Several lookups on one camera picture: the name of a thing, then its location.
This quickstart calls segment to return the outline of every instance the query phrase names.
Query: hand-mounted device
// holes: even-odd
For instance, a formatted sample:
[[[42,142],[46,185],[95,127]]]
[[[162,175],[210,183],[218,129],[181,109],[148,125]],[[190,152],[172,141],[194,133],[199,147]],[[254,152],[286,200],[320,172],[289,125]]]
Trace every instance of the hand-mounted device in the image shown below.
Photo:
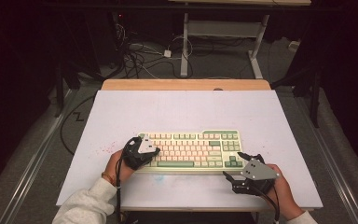
[[[256,196],[267,194],[274,186],[275,179],[279,177],[279,174],[267,167],[260,154],[257,156],[249,156],[248,154],[238,152],[238,155],[248,161],[241,171],[241,175],[246,178],[243,180],[235,180],[231,175],[223,172],[226,179],[231,182],[232,190],[237,194],[251,194]]]
[[[123,159],[132,170],[136,171],[150,163],[160,149],[153,146],[147,134],[143,137],[133,137],[131,140],[133,144],[127,144],[127,148],[123,149]]]

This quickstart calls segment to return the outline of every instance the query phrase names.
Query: spacebar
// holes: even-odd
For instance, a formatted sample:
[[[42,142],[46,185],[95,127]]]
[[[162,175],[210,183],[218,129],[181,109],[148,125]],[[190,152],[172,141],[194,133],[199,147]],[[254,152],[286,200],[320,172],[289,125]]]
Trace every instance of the spacebar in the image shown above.
[[[193,161],[159,161],[158,167],[194,167]]]

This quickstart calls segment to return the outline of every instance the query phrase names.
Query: wrist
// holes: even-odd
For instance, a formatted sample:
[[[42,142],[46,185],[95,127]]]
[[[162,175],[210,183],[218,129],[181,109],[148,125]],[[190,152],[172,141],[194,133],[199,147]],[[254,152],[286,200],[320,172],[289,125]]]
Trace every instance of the wrist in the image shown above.
[[[107,182],[109,182],[111,185],[113,185],[114,187],[116,186],[116,176],[115,175],[110,175],[107,172],[102,172],[101,177],[103,179],[105,179]]]
[[[304,211],[297,205],[288,206],[288,209],[282,211],[282,215],[286,220],[292,220],[293,218],[299,217],[304,213]]]

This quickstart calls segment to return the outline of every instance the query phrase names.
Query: white table surface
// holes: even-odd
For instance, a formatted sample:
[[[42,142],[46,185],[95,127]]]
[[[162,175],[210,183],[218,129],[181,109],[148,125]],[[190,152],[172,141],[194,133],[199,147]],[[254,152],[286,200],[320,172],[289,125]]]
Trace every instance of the white table surface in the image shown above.
[[[238,130],[244,152],[280,166],[296,202],[323,207],[275,91],[99,91],[57,201],[101,176],[109,156],[141,132]],[[223,175],[134,174],[123,210],[256,211],[264,200],[235,194]]]

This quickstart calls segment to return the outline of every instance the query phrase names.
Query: function key row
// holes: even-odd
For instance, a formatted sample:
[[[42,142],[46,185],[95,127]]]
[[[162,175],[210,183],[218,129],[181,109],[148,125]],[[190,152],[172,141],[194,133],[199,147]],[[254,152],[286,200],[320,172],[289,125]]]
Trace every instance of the function key row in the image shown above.
[[[149,138],[150,139],[189,139],[189,140],[210,140],[210,139],[223,139],[223,140],[238,140],[238,135],[235,133],[200,133],[200,134],[194,134],[194,133],[176,133],[176,134],[170,134],[170,133],[150,133]]]

